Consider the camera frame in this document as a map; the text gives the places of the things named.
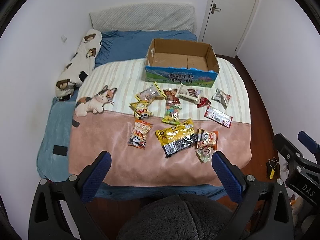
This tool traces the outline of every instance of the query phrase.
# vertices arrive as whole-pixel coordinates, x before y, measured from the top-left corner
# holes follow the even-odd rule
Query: cardboard box
[[[219,73],[210,44],[153,39],[146,55],[146,81],[212,87]]]

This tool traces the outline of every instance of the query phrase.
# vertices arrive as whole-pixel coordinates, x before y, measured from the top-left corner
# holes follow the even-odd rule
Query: metal screw
[[[41,185],[44,185],[44,184],[46,184],[47,183],[47,180],[46,179],[41,179],[41,181],[40,181],[40,184]]]
[[[247,175],[247,180],[248,180],[248,181],[254,181],[254,176],[252,176],[252,175]]]
[[[282,179],[277,179],[277,183],[282,185],[283,184],[283,180]]]
[[[70,181],[75,181],[77,179],[77,175],[71,175],[70,177],[69,177],[69,180]]]

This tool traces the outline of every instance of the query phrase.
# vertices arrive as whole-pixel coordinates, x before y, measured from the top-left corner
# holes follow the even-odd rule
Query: blue bed sheet
[[[181,39],[196,41],[196,36],[189,31],[155,31],[155,32],[120,32],[112,31],[102,34],[102,46],[96,58],[96,67],[107,62],[122,61],[145,57],[153,38]],[[71,123],[76,95],[65,102],[53,99],[47,127],[37,156],[37,169],[42,178],[51,181],[64,181],[70,176],[67,156],[52,153],[54,145],[69,146]],[[226,195],[223,187],[199,185],[190,187],[115,187],[102,183],[96,197],[114,200],[129,200],[143,197],[161,198],[175,194],[193,193],[217,200]]]

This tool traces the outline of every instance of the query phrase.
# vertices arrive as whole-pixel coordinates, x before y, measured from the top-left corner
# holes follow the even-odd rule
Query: floor
[[[252,174],[256,179],[267,181],[266,163],[268,159],[278,154],[272,145],[273,131],[269,121],[267,111],[264,107],[262,99],[245,67],[240,59],[219,56],[231,62],[241,78],[249,96],[250,112],[251,112],[251,152],[252,158],[247,166],[242,169],[244,174]],[[274,179],[279,178],[279,168],[276,169]],[[231,202],[228,196],[218,200],[231,210],[235,210],[236,204]],[[102,231],[110,239],[116,239],[116,236],[124,223],[129,220],[140,209],[142,201],[112,201],[102,198],[95,198],[93,202],[87,204],[87,209],[95,222],[100,226]]]

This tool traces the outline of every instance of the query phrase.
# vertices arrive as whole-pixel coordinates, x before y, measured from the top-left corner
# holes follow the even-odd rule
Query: door handle
[[[220,8],[216,8],[216,6],[217,5],[214,3],[213,6],[212,6],[211,13],[214,13],[215,11],[218,11],[218,10],[221,11],[221,9]]]

